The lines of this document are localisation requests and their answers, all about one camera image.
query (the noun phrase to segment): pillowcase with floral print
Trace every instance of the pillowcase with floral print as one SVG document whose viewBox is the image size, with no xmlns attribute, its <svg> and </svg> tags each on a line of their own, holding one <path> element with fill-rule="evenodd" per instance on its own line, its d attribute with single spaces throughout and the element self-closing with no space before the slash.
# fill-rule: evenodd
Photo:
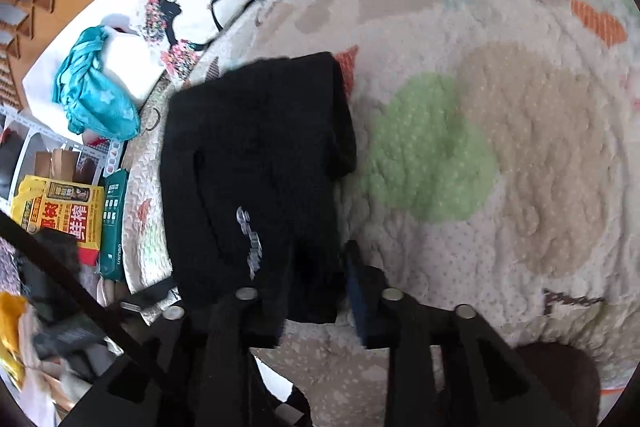
<svg viewBox="0 0 640 427">
<path fill-rule="evenodd" d="M 251 0 L 139 0 L 131 26 L 178 89 L 204 49 Z"/>
</svg>

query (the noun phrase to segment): metal bolt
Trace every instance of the metal bolt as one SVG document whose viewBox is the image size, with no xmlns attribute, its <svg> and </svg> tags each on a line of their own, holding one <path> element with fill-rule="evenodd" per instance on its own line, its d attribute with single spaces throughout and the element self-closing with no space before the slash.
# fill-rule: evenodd
<svg viewBox="0 0 640 427">
<path fill-rule="evenodd" d="M 128 310 L 130 312 L 134 312 L 134 313 L 140 313 L 142 311 L 142 308 L 140 306 L 138 306 L 137 304 L 131 304 L 128 302 L 121 302 L 120 303 L 120 307 L 123 310 Z"/>
<path fill-rule="evenodd" d="M 461 319 L 472 319 L 477 314 L 476 310 L 468 304 L 460 304 L 460 306 L 456 307 L 456 315 Z"/>
<path fill-rule="evenodd" d="M 241 301 L 252 301 L 258 296 L 258 290 L 255 288 L 240 288 L 236 291 L 236 297 Z"/>
<path fill-rule="evenodd" d="M 385 288 L 382 290 L 382 298 L 385 301 L 399 301 L 402 297 L 404 297 L 404 293 L 398 288 Z"/>
</svg>

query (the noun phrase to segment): teal cloth with star pattern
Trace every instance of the teal cloth with star pattern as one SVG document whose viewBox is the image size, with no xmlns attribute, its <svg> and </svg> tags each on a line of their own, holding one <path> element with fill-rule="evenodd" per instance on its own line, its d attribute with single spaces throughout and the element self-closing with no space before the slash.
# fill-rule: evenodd
<svg viewBox="0 0 640 427">
<path fill-rule="evenodd" d="M 104 26 L 85 29 L 56 73 L 52 100 L 65 108 L 69 131 L 91 129 L 100 136 L 129 140 L 140 132 L 140 117 L 129 95 L 102 73 Z"/>
</svg>

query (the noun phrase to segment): yellow snack package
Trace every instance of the yellow snack package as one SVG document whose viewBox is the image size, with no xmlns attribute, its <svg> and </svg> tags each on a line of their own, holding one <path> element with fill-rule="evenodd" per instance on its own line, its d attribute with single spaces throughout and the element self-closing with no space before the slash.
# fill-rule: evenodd
<svg viewBox="0 0 640 427">
<path fill-rule="evenodd" d="M 30 233 L 47 227 L 75 235 L 80 262 L 93 266 L 100 251 L 103 209 L 102 187 L 25 176 L 11 202 L 11 217 Z"/>
<path fill-rule="evenodd" d="M 0 344 L 0 365 L 2 365 L 2 368 L 4 368 L 9 377 L 11 377 L 15 386 L 18 389 L 22 389 L 24 383 L 24 366 L 16 360 L 2 344 Z"/>
<path fill-rule="evenodd" d="M 18 319 L 27 308 L 27 299 L 21 295 L 0 292 L 0 343 L 14 357 L 20 355 Z"/>
</svg>

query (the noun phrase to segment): dark brown object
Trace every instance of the dark brown object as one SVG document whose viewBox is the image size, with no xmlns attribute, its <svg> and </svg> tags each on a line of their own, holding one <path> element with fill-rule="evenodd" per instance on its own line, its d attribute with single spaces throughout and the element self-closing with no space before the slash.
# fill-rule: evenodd
<svg viewBox="0 0 640 427">
<path fill-rule="evenodd" d="M 88 156 L 82 156 L 78 165 L 76 166 L 76 175 L 74 176 L 75 183 L 82 183 L 84 185 L 94 184 L 94 174 L 96 165 L 94 160 Z"/>
<path fill-rule="evenodd" d="M 517 347 L 516 353 L 575 427 L 597 426 L 600 377 L 586 353 L 558 343 L 529 344 Z"/>
<path fill-rule="evenodd" d="M 578 305 L 578 306 L 591 306 L 592 304 L 597 304 L 599 302 L 604 302 L 604 297 L 597 297 L 595 299 L 590 299 L 588 297 L 572 297 L 568 293 L 556 293 L 547 288 L 543 289 L 543 293 L 545 295 L 545 315 L 550 315 L 553 311 L 553 304 L 561 303 L 569 306 Z"/>
</svg>

